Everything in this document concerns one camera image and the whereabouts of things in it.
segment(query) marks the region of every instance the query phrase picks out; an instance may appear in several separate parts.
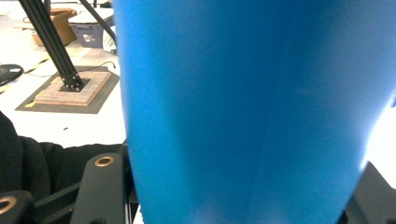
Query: yellow tape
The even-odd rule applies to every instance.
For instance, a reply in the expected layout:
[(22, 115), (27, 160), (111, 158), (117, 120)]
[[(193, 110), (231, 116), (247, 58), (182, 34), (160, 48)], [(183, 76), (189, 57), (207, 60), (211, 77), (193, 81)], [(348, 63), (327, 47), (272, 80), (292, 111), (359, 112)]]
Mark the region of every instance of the yellow tape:
[(33, 107), (35, 105), (35, 102), (32, 102), (32, 103), (30, 103), (30, 104), (28, 104), (28, 105), (25, 105), (25, 107), (26, 108), (30, 108), (30, 107)]

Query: black metal frame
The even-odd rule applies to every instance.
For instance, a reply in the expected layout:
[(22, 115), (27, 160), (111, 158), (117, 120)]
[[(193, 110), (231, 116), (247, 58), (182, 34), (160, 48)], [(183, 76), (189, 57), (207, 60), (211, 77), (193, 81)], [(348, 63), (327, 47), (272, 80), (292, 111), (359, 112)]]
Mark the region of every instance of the black metal frame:
[[(59, 76), (64, 83), (64, 87), (61, 91), (81, 91), (89, 80), (83, 80), (80, 78), (76, 67), (72, 64), (72, 61), (67, 54), (64, 44), (50, 19), (50, 0), (45, 0), (44, 3), (41, 2), (41, 0), (19, 1), (55, 64), (55, 67), (58, 69)], [(116, 35), (107, 23), (97, 14), (86, 0), (80, 0), (80, 2), (96, 18), (116, 43)]]

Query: blue cylinder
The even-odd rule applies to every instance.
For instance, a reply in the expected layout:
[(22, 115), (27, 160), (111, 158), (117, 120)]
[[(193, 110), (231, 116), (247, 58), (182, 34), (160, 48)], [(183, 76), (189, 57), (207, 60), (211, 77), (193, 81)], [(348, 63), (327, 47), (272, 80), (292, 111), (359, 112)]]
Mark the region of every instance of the blue cylinder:
[(335, 223), (396, 84), (396, 1), (115, 1), (145, 223)]

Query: black cable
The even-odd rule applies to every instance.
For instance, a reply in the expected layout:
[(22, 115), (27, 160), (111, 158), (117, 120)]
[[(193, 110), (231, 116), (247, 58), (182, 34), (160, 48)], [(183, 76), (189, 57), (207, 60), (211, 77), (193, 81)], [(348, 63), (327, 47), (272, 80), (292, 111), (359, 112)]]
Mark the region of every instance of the black cable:
[(78, 71), (78, 72), (87, 72), (87, 71), (91, 71), (91, 70), (93, 70), (93, 69), (96, 69), (96, 68), (98, 68), (98, 67), (101, 67), (102, 65), (104, 65), (104, 64), (106, 64), (106, 63), (112, 63), (112, 64), (113, 64), (113, 68), (116, 68), (116, 65), (115, 65), (113, 62), (105, 62), (105, 63), (102, 63), (102, 64), (97, 65), (97, 66), (95, 66), (95, 67), (88, 68), (88, 69), (83, 69), (83, 70), (80, 70), (80, 71)]
[[(113, 68), (116, 68), (116, 65), (115, 65), (113, 62), (105, 62), (105, 63), (101, 63), (100, 65), (97, 65), (97, 66), (95, 66), (95, 67), (91, 67), (91, 68), (88, 68), (88, 69), (79, 70), (78, 72), (88, 72), (88, 71), (91, 71), (91, 70), (93, 70), (93, 69), (99, 68), (99, 67), (101, 67), (102, 65), (107, 64), (107, 63), (112, 63), (112, 64), (113, 64)], [(34, 77), (52, 77), (52, 76), (59, 76), (59, 75), (40, 76), (40, 75), (31, 74), (31, 72), (33, 72), (34, 70), (35, 70), (35, 69), (33, 69), (33, 70), (32, 70), (32, 69), (31, 69), (31, 70), (28, 70), (27, 72), (24, 72), (24, 74), (30, 75), (30, 76), (34, 76)]]
[(23, 18), (23, 23), (30, 23), (30, 21), (29, 21), (29, 18), (28, 17), (25, 17), (25, 18)]

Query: metal stand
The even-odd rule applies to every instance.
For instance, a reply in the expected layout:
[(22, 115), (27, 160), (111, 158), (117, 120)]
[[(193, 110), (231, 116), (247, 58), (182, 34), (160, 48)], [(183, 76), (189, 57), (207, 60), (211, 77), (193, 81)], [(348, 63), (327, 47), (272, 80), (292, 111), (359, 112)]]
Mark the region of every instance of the metal stand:
[(81, 91), (84, 83), (67, 54), (64, 44), (41, 0), (20, 0), (21, 6), (53, 60), (68, 91)]

